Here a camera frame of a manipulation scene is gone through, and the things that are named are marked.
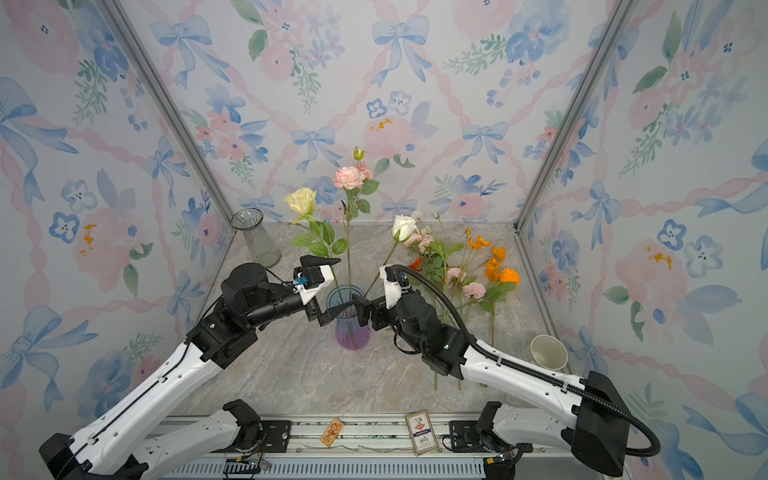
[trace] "wall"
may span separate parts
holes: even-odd
[[[0,477],[180,342],[230,239],[89,2],[0,8]]]
[[[516,218],[613,4],[122,3],[234,210],[280,221],[308,186],[339,220],[359,145],[381,186],[358,220],[384,222]]]
[[[662,441],[633,480],[768,478],[766,21],[641,0],[525,230],[576,370]]]

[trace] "vase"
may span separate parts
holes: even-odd
[[[362,296],[362,290],[355,285],[340,285],[334,288],[326,300],[326,308],[341,305],[353,299],[353,295]],[[336,341],[347,350],[358,350],[368,345],[371,340],[371,327],[360,326],[357,322],[357,309],[354,306],[344,310],[336,317]]]

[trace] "white flower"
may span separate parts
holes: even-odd
[[[416,220],[405,215],[395,216],[395,223],[392,225],[392,238],[399,242],[404,242],[416,231]]]
[[[85,180],[67,180],[67,184],[61,189],[61,198],[69,202],[73,212],[79,214],[83,210],[96,208],[96,196],[88,191]]]
[[[389,107],[389,110],[396,111],[397,115],[405,115],[410,108],[408,106],[409,103],[411,103],[411,96],[406,95],[405,90],[398,90],[389,94],[389,103],[387,104],[387,107]]]

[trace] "gradient glass vase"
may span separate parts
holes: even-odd
[[[352,295],[362,296],[362,290],[355,285],[339,285],[333,287],[326,300],[326,308],[349,302]],[[336,317],[336,341],[344,349],[358,350],[368,345],[371,340],[370,325],[360,326],[357,322],[357,310],[354,306],[344,310]]]
[[[243,233],[251,261],[269,268],[280,261],[280,248],[264,230],[263,220],[258,208],[244,208],[232,217],[232,227]]]

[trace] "bow ribbon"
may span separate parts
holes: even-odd
[[[406,51],[406,57],[411,64],[411,68],[417,77],[426,82],[424,78],[424,69],[432,67],[432,64],[423,58],[419,57],[416,52],[413,51],[410,42],[417,45],[424,45],[427,41],[427,35],[429,34],[429,20],[424,15],[415,17],[410,22],[398,23],[395,25],[392,22],[382,20],[373,24],[373,41],[377,45],[386,45],[392,42],[392,54],[389,57],[389,68],[377,73],[371,80],[371,85],[377,84],[379,88],[382,87],[386,75],[400,66],[402,60],[402,51],[400,49],[400,38],[403,39],[402,49]]]
[[[333,145],[336,143],[336,135],[333,133],[333,129],[331,127],[323,127],[318,131],[295,130],[291,132],[290,137],[291,140],[293,140],[293,143],[296,145],[306,144],[307,149],[310,152],[310,157],[301,162],[296,167],[297,170],[306,172],[306,168],[309,166],[310,162],[317,158],[318,148],[321,152],[323,152],[323,155],[328,159],[330,163],[339,167],[338,160],[341,158],[341,155],[334,154],[332,151],[328,150],[325,146],[322,145]]]
[[[573,216],[572,222],[583,218],[585,220],[592,220],[593,217],[597,217],[594,221],[594,228],[592,229],[592,250],[594,250],[595,242],[603,243],[603,215],[605,215],[605,221],[613,223],[614,220],[621,215],[621,202],[610,198],[605,193],[605,186],[603,182],[595,180],[592,182],[592,186],[589,189],[589,196],[596,201],[592,204],[592,208],[585,214],[581,212],[571,212]]]
[[[768,140],[755,151],[752,156],[752,166],[757,170],[768,172]],[[735,204],[721,198],[704,198],[698,200],[696,205],[702,207],[699,218],[713,214],[721,210],[732,208],[740,214],[753,214],[768,207],[768,182],[760,185],[751,194],[737,201]],[[768,230],[763,236],[763,249],[760,256],[760,269],[768,270]]]
[[[393,212],[395,215],[411,214],[419,205],[419,201],[412,198],[404,202],[384,202],[382,204],[382,210],[385,212]]]
[[[187,88],[187,75],[189,72],[193,71],[195,67],[192,51],[200,57],[200,60],[202,60],[213,73],[219,75],[226,81],[230,80],[222,71],[223,68],[229,67],[230,64],[208,55],[199,46],[193,43],[197,42],[203,45],[210,45],[213,43],[210,40],[208,24],[200,16],[192,15],[185,24],[177,23],[176,25],[171,25],[166,22],[155,22],[150,25],[150,30],[157,41],[160,42],[160,45],[169,47],[176,42],[179,43],[179,51],[184,60],[185,69],[176,75],[176,79],[174,80],[176,85],[180,84],[184,88]]]
[[[480,153],[482,148],[483,138],[485,138],[485,151],[488,152],[488,156],[493,160],[493,163],[498,164],[498,156],[503,154],[504,151],[499,150],[492,142],[491,139],[501,140],[507,134],[507,128],[509,125],[505,121],[500,121],[492,127],[479,127],[478,125],[469,125],[462,130],[462,138],[464,140],[475,139],[475,144],[472,145],[472,151],[469,155],[459,158],[453,162],[454,165],[462,166],[468,158],[474,157]]]
[[[174,156],[174,151],[170,148],[170,143],[166,137],[160,137],[157,142],[157,151],[153,156],[147,159],[147,173],[150,177],[157,178],[160,172],[163,172],[165,180],[168,181],[168,208],[176,207],[176,200],[174,199],[174,177],[170,174],[173,170],[182,177],[189,177],[189,173],[184,169],[187,166],[187,162],[180,162],[175,164],[173,162],[167,162],[166,160]]]
[[[586,326],[581,326],[578,330],[578,337],[581,339],[581,343],[584,344],[584,346],[578,350],[574,350],[568,342],[564,341],[563,343],[565,344],[565,349],[568,352],[573,353],[577,359],[587,359],[584,363],[584,373],[581,376],[587,378],[591,370],[607,375],[608,364],[598,355],[598,350],[595,349],[592,344],[592,335],[589,334],[589,330]]]
[[[187,272],[182,270],[181,273],[179,273],[179,286],[176,288],[176,293],[171,297],[170,302],[168,302],[168,306],[165,309],[169,314],[176,316],[176,312],[179,310],[179,306],[181,306],[181,308],[187,312],[186,324],[188,332],[192,329],[192,321],[190,320],[190,301],[187,299],[205,293],[203,290],[200,290],[200,282],[195,283],[195,285],[187,291],[187,288],[189,288],[189,285],[191,284],[192,280],[190,280],[190,276]]]
[[[31,348],[53,349],[73,346],[98,336],[96,333],[83,333],[88,328],[85,320],[74,329],[52,339],[44,339],[61,324],[61,317],[44,305],[29,310],[24,318],[24,335],[18,337],[11,349],[0,355],[0,389],[8,388],[18,379],[24,361],[40,370],[51,380],[45,388],[43,401],[45,411],[50,412],[54,400],[63,400],[54,377],[58,371],[58,360],[50,353],[30,352]]]
[[[32,203],[32,198],[37,197],[45,201],[43,193],[40,191],[35,174],[32,173],[38,165],[38,156],[35,149],[20,134],[3,125],[6,121],[16,127],[17,130],[35,140],[55,148],[56,150],[78,154],[73,147],[62,142],[67,136],[66,128],[38,128],[27,125],[15,118],[31,117],[36,115],[38,109],[27,95],[27,92],[16,83],[16,81],[3,77],[0,78],[0,135],[8,142],[8,145],[18,154],[18,156],[27,164],[29,172],[24,177],[22,190],[24,192],[24,202],[27,205]]]
[[[238,198],[237,203],[243,208],[256,208],[264,214],[272,217],[276,222],[283,221],[283,215],[280,215],[276,211],[270,210],[275,207],[275,200],[270,195],[262,195],[258,198]]]

